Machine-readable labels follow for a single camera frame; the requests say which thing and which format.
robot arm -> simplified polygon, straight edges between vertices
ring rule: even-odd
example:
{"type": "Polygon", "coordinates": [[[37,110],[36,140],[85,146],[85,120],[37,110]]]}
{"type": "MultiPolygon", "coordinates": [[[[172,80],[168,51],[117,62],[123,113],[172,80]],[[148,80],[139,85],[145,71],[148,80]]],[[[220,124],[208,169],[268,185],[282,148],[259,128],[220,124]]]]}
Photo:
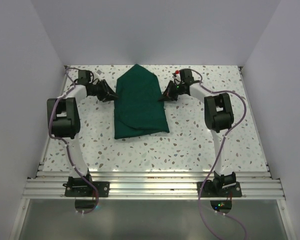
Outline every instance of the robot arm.
{"type": "Polygon", "coordinates": [[[79,144],[81,126],[77,103],[87,96],[97,96],[100,101],[108,102],[117,99],[118,95],[109,87],[104,79],[91,81],[91,72],[87,70],[79,70],[78,79],[74,82],[76,84],[73,90],[66,96],[63,96],[61,100],[59,99],[54,114],[53,109],[57,98],[47,100],[48,125],[51,124],[51,134],[55,138],[62,138],[67,143],[71,157],[67,161],[70,174],[67,184],[64,184],[66,187],[64,195],[66,197],[88,197],[92,194],[91,189],[86,189],[88,186],[86,181],[82,179],[82,176],[91,182],[91,184],[93,182],[79,144]]]}
{"type": "MultiPolygon", "coordinates": [[[[199,80],[194,80],[191,69],[176,71],[173,74],[173,78],[174,81],[169,82],[159,101],[177,101],[179,95],[188,94],[204,103],[204,121],[207,128],[211,131],[215,156],[217,157],[222,147],[223,137],[234,123],[229,94],[211,95],[211,92],[200,86],[199,80]]],[[[229,152],[229,144],[225,141],[215,165],[213,182],[207,182],[209,186],[204,189],[209,197],[212,197],[209,191],[217,196],[227,196],[232,191],[232,188],[239,186],[236,174],[230,165],[231,161],[227,158],[229,152]]],[[[236,197],[241,197],[241,191],[238,192],[236,197]]]]}

green cloth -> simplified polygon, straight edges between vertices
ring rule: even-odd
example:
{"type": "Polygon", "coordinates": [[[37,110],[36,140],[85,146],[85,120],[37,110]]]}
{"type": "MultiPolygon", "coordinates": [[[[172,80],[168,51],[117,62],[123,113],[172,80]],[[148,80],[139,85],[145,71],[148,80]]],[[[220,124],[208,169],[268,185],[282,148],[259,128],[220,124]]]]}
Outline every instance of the green cloth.
{"type": "Polygon", "coordinates": [[[114,101],[114,138],[169,133],[158,78],[136,64],[118,78],[114,101]]]}

purple cable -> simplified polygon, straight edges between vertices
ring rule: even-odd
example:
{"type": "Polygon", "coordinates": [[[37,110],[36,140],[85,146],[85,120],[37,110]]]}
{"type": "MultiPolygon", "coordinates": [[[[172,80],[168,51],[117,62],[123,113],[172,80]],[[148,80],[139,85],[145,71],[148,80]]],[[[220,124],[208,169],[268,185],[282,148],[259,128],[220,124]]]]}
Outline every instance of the purple cable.
{"type": "Polygon", "coordinates": [[[75,82],[72,80],[72,78],[69,76],[68,74],[68,71],[69,70],[79,70],[78,68],[75,68],[75,67],[68,67],[65,69],[65,75],[67,78],[70,79],[70,81],[72,82],[72,88],[70,88],[68,91],[66,91],[63,95],[61,95],[60,97],[57,98],[57,100],[55,101],[55,104],[53,106],[53,109],[52,109],[52,113],[51,113],[51,117],[50,117],[50,120],[49,120],[49,126],[48,126],[48,134],[49,134],[49,137],[52,138],[52,139],[56,139],[56,140],[59,140],[59,141],[63,141],[65,146],[66,146],[66,153],[67,153],[67,156],[68,156],[68,159],[69,159],[69,162],[71,164],[71,166],[73,167],[73,169],[75,170],[75,172],[80,176],[80,178],[82,178],[82,180],[84,180],[93,190],[94,190],[94,193],[95,193],[95,205],[93,206],[93,208],[91,208],[90,210],[88,211],[84,211],[82,210],[80,213],[81,214],[88,214],[88,213],[91,213],[98,205],[98,202],[99,202],[99,193],[98,193],[98,190],[97,188],[91,183],[89,182],[82,174],[81,172],[76,168],[72,158],[71,158],[71,154],[70,154],[70,150],[69,150],[69,144],[68,142],[62,138],[62,137],[56,137],[56,136],[53,136],[51,134],[52,132],[52,122],[54,120],[54,116],[56,115],[56,110],[57,110],[57,106],[59,104],[59,102],[64,99],[73,89],[76,88],[76,85],[75,85],[75,82]]]}
{"type": "MultiPolygon", "coordinates": [[[[244,108],[243,115],[242,115],[242,117],[240,118],[240,120],[239,120],[235,125],[233,125],[233,127],[231,127],[228,131],[226,131],[226,133],[224,134],[224,136],[223,136],[223,138],[222,138],[221,145],[220,145],[220,149],[219,149],[219,151],[218,151],[218,153],[217,153],[217,155],[216,155],[216,158],[215,158],[215,161],[214,161],[214,163],[213,163],[213,165],[212,165],[212,167],[211,167],[211,170],[209,171],[209,173],[207,174],[207,176],[205,177],[205,179],[204,179],[203,182],[202,182],[202,185],[201,185],[201,188],[200,188],[200,191],[199,191],[199,197],[198,197],[198,208],[199,208],[199,213],[200,213],[200,217],[201,217],[201,219],[202,219],[204,225],[206,226],[206,228],[207,228],[207,229],[208,229],[208,230],[209,230],[216,238],[218,238],[219,240],[224,240],[224,238],[222,238],[221,236],[219,236],[219,235],[218,235],[218,234],[217,234],[217,233],[216,233],[216,232],[208,225],[208,223],[207,223],[207,221],[206,221],[206,219],[205,219],[205,217],[204,217],[204,215],[203,215],[203,213],[202,213],[202,208],[201,208],[201,203],[200,203],[200,196],[201,196],[201,193],[202,193],[202,191],[203,191],[203,189],[204,189],[204,185],[205,185],[207,179],[210,177],[211,173],[213,172],[213,170],[214,170],[214,168],[215,168],[215,166],[216,166],[216,164],[217,164],[217,161],[218,161],[218,159],[219,159],[219,157],[220,157],[220,155],[221,155],[221,151],[222,151],[222,148],[224,147],[224,144],[225,144],[227,135],[228,135],[228,134],[236,127],[236,126],[238,126],[238,125],[244,120],[244,118],[246,117],[246,114],[247,114],[247,105],[246,105],[245,100],[244,100],[238,93],[236,93],[236,92],[234,92],[234,91],[230,91],[230,90],[211,91],[211,90],[209,90],[208,88],[206,88],[205,86],[202,85],[202,84],[203,84],[203,83],[202,83],[202,81],[203,81],[202,75],[201,75],[198,71],[196,71],[196,70],[193,70],[193,69],[190,69],[190,70],[191,70],[192,72],[194,72],[194,73],[196,73],[196,74],[198,74],[198,75],[200,76],[200,83],[199,83],[199,84],[200,84],[200,87],[203,88],[204,90],[206,90],[207,92],[209,92],[209,93],[211,93],[211,94],[222,94],[222,93],[234,94],[234,95],[236,95],[236,96],[241,100],[241,102],[243,103],[243,108],[244,108]]],[[[243,228],[243,230],[244,230],[244,240],[247,240],[247,239],[248,239],[248,231],[247,231],[245,225],[244,225],[240,220],[236,219],[234,216],[231,216],[231,215],[229,215],[229,214],[226,214],[225,216],[226,216],[227,218],[230,218],[230,219],[236,221],[236,222],[243,228]]]]}

